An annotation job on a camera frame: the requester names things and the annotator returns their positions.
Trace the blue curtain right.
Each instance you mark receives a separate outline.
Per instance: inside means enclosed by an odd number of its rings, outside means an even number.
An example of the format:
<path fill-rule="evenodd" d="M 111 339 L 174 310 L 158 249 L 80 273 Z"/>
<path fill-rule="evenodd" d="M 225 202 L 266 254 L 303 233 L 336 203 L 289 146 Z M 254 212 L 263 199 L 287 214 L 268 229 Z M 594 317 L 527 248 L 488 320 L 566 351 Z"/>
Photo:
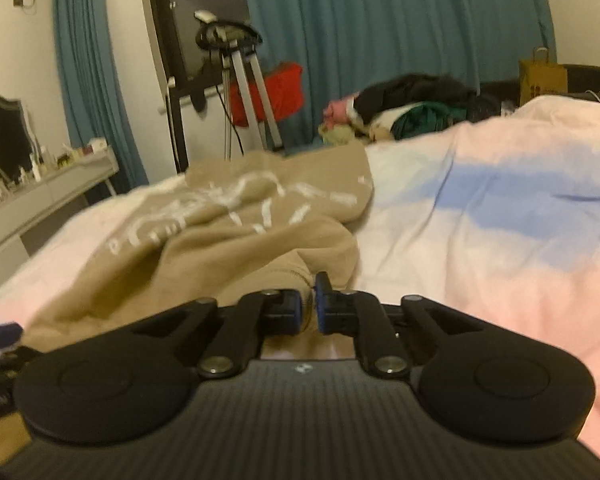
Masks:
<path fill-rule="evenodd" d="M 548 0 L 247 0 L 263 66 L 302 68 L 304 103 L 283 120 L 286 148 L 311 144 L 332 100 L 408 73 L 469 87 L 516 77 L 554 48 Z"/>

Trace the black framed mirror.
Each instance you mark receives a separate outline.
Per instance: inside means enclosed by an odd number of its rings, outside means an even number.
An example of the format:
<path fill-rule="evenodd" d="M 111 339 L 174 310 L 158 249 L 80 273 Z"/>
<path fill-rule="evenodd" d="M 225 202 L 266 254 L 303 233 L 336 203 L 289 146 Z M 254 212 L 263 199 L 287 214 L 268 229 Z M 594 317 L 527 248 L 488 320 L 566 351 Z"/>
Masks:
<path fill-rule="evenodd" d="M 5 188 L 18 184 L 20 169 L 32 170 L 31 157 L 38 157 L 39 148 L 22 102 L 0 96 L 0 182 Z"/>

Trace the white vanity desk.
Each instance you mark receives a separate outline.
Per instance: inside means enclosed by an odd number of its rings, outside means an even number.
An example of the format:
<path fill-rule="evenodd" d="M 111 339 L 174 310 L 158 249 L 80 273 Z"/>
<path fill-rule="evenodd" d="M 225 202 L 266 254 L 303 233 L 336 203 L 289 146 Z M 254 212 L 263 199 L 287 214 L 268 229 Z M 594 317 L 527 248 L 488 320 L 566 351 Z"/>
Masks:
<path fill-rule="evenodd" d="M 86 207 L 84 194 L 106 185 L 119 171 L 111 148 L 79 158 L 69 166 L 26 186 L 0 204 L 0 287 L 76 212 Z"/>

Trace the blue curtain left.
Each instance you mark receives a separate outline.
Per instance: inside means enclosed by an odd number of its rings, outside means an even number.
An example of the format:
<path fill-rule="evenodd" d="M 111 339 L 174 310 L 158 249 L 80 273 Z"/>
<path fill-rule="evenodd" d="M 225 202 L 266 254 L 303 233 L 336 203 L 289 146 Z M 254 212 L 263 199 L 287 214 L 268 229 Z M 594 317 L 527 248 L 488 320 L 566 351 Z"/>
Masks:
<path fill-rule="evenodd" d="M 146 185 L 114 62 L 106 0 L 53 0 L 53 25 L 71 144 L 105 139 L 119 165 L 114 188 L 128 192 Z"/>

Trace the brown paper bag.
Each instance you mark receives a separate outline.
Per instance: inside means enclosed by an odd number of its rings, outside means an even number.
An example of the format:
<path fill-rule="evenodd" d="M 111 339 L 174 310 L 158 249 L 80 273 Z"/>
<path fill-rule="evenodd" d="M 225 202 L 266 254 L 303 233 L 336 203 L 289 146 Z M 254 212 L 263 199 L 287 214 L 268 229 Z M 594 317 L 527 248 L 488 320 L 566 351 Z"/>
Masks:
<path fill-rule="evenodd" d="M 550 60 L 550 49 L 537 47 L 530 60 L 520 60 L 520 105 L 538 96 L 556 96 L 568 92 L 568 72 L 565 66 Z"/>

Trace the red cloth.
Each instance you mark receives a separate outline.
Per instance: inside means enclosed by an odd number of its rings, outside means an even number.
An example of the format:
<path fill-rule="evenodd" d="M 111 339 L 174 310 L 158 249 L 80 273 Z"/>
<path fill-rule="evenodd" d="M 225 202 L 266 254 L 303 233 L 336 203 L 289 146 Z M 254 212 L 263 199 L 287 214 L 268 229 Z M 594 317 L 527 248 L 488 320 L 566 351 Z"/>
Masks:
<path fill-rule="evenodd" d="M 268 99 L 276 122 L 298 113 L 304 104 L 301 85 L 302 67 L 295 62 L 279 64 L 264 74 Z M 246 128 L 248 119 L 236 82 L 230 84 L 230 114 L 236 127 Z"/>

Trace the black bedside table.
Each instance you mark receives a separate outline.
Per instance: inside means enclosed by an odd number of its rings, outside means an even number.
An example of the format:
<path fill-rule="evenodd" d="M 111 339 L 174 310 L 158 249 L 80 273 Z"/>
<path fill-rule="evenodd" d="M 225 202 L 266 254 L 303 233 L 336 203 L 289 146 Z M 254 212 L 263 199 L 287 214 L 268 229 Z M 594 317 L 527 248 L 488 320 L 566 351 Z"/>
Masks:
<path fill-rule="evenodd" d="M 600 66 L 566 64 L 568 72 L 568 92 L 565 96 L 583 101 L 600 102 Z M 497 98 L 501 102 L 520 105 L 520 84 L 517 78 L 484 82 L 480 91 Z"/>

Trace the silver tripod stand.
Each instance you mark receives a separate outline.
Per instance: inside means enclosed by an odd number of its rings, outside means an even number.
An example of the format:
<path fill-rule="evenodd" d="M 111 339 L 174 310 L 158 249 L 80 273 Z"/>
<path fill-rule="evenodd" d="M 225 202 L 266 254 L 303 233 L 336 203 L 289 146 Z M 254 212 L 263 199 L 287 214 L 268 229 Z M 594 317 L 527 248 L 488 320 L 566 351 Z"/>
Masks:
<path fill-rule="evenodd" d="M 268 92 L 266 92 L 264 76 L 257 56 L 257 47 L 262 44 L 262 36 L 251 25 L 231 20 L 221 20 L 207 10 L 195 12 L 200 23 L 196 35 L 196 44 L 200 50 L 218 54 L 221 63 L 222 89 L 216 89 L 223 112 L 225 114 L 224 158 L 231 159 L 233 140 L 236 139 L 240 151 L 245 153 L 242 138 L 233 124 L 230 114 L 230 84 L 238 85 L 244 103 L 248 126 L 251 134 L 257 134 L 261 148 L 265 151 L 277 151 L 283 147 L 283 140 L 274 118 Z M 264 110 L 266 128 L 259 126 L 256 108 L 250 92 L 250 82 L 256 84 L 258 96 Z"/>

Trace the tan printed t-shirt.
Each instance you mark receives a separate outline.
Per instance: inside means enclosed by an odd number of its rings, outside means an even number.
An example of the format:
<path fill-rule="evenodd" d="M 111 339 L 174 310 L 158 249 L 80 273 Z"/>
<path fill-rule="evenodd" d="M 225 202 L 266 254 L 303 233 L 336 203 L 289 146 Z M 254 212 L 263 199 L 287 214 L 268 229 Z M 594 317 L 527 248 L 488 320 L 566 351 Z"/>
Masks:
<path fill-rule="evenodd" d="M 366 149 L 352 142 L 283 157 L 197 162 L 149 195 L 42 307 L 22 343 L 46 352 L 199 298 L 228 307 L 250 292 L 309 298 L 317 273 L 347 286 L 358 264 L 349 226 L 373 195 Z"/>

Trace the blue curtain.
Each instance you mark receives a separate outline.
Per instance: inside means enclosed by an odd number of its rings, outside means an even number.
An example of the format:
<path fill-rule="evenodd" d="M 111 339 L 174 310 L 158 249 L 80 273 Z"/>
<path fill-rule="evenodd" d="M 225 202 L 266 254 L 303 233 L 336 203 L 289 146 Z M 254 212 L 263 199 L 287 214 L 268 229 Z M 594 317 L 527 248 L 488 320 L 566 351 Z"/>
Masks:
<path fill-rule="evenodd" d="M 105 139 L 119 165 L 114 188 L 128 192 L 146 185 L 114 62 L 106 0 L 53 0 L 53 25 L 71 144 Z"/>
<path fill-rule="evenodd" d="M 469 87 L 516 77 L 554 48 L 548 0 L 247 0 L 263 66 L 302 68 L 304 103 L 283 120 L 286 148 L 311 144 L 332 100 L 408 73 Z"/>

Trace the pile of dark clothes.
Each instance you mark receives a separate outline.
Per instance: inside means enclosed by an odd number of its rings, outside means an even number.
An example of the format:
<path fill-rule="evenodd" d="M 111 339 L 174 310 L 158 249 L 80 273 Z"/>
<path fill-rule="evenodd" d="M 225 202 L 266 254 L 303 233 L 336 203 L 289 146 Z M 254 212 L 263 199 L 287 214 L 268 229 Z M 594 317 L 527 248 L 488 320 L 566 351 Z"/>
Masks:
<path fill-rule="evenodd" d="M 318 134 L 326 144 L 400 141 L 498 116 L 502 100 L 450 76 L 411 73 L 329 102 Z"/>

